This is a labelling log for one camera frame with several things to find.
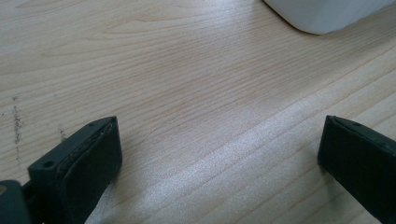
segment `wood grain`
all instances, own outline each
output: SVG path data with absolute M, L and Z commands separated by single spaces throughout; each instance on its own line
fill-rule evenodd
M 259 0 L 0 1 L 0 178 L 116 115 L 87 223 L 377 223 L 316 156 L 328 114 L 396 138 L 395 10 L 309 35 Z

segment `scratch mark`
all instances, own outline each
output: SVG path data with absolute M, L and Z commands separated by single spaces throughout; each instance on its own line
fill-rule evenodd
M 14 143 L 15 146 L 17 147 L 17 161 L 18 164 L 20 164 L 21 162 L 21 156 L 20 156 L 20 148 L 19 148 L 19 143 L 21 141 L 21 128 L 22 128 L 22 122 L 21 122 L 21 117 L 18 111 L 18 108 L 14 105 L 14 111 L 13 111 L 13 115 L 14 115 L 14 133 L 15 133 L 15 139 L 14 139 Z

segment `dark stain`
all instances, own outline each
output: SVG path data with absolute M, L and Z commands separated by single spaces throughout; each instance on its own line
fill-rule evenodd
M 61 134 L 61 143 L 62 143 L 64 140 L 66 140 L 66 134 L 64 133 L 64 130 L 61 127 L 58 128 L 58 131 Z
M 21 162 L 19 143 L 21 141 L 21 128 L 23 126 L 23 123 L 21 122 L 21 117 L 18 108 L 15 105 L 12 114 L 14 115 L 14 133 L 15 133 L 14 143 L 15 146 L 17 147 L 17 161 Z

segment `white plastic container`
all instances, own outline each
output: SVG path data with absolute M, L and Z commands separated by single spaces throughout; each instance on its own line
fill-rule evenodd
M 342 29 L 395 0 L 264 0 L 291 25 L 323 35 Z

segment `black plastic part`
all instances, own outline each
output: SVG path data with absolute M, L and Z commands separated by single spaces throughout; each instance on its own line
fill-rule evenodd
M 0 181 L 0 224 L 84 223 L 122 163 L 116 117 L 92 122 L 29 168 Z
M 357 122 L 326 118 L 318 163 L 382 223 L 396 223 L 396 142 Z
M 34 162 L 29 175 L 46 223 L 84 223 L 122 163 L 117 118 L 99 119 Z
M 15 180 L 0 181 L 0 223 L 33 223 L 21 185 Z

